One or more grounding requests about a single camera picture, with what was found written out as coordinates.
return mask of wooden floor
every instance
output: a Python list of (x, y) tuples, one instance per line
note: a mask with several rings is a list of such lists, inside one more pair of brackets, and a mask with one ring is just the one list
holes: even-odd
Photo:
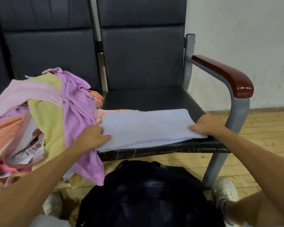
[[(226, 122), (228, 116), (216, 117), (222, 122)], [(284, 112), (249, 114), (240, 135), (266, 150), (284, 157)], [(195, 177), (202, 179), (211, 156), (212, 154), (210, 153), (172, 153), (135, 158), (133, 160), (158, 161), (166, 166), (182, 166)], [(112, 172), (121, 161), (104, 162), (105, 173)], [(244, 198), (260, 190), (249, 171), (233, 154), (228, 155), (219, 176), (226, 176), (234, 182), (239, 198)], [(80, 200), (84, 198), (93, 186), (94, 184), (86, 179), (76, 190), (72, 190), (68, 184), (61, 184), (56, 187), (56, 189), (61, 191), (64, 198), (75, 201), (75, 204), (77, 204), (76, 210), (71, 214), (71, 225), (76, 220)]]

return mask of red-brown armrest pad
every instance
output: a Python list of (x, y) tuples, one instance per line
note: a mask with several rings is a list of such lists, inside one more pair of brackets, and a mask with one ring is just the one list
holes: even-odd
[(253, 96), (254, 85), (243, 72), (202, 55), (194, 55), (191, 59), (223, 76), (231, 85), (235, 98), (246, 99)]

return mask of chair seat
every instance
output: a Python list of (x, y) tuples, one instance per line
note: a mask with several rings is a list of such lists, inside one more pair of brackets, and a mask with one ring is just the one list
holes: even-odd
[[(194, 122), (205, 114), (201, 107), (182, 87), (167, 87), (138, 90), (116, 90), (109, 91), (105, 97), (103, 109), (105, 110), (171, 110), (187, 109)], [(126, 159), (130, 157), (151, 156), (172, 152), (210, 152), (229, 153), (225, 146), (213, 137), (206, 139), (191, 139), (184, 142), (173, 143), (164, 146), (120, 149), (99, 153), (102, 161)]]

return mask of white thread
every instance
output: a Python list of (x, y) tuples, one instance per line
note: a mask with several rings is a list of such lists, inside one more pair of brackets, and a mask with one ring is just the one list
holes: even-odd
[[(133, 154), (133, 157), (135, 156), (136, 151), (137, 151), (137, 149), (135, 150), (135, 152), (134, 152), (134, 154)], [(132, 157), (132, 159), (133, 159), (133, 157)]]

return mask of white sneaker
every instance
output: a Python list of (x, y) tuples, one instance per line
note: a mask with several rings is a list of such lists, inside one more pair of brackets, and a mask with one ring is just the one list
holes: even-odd
[(236, 202), (239, 200), (235, 185), (226, 177), (219, 178), (213, 186), (213, 196), (217, 209), (223, 215), (225, 225), (233, 226), (234, 223), (227, 219), (224, 208), (227, 202)]
[(43, 204), (46, 215), (60, 218), (62, 213), (62, 199), (58, 193), (52, 192)]

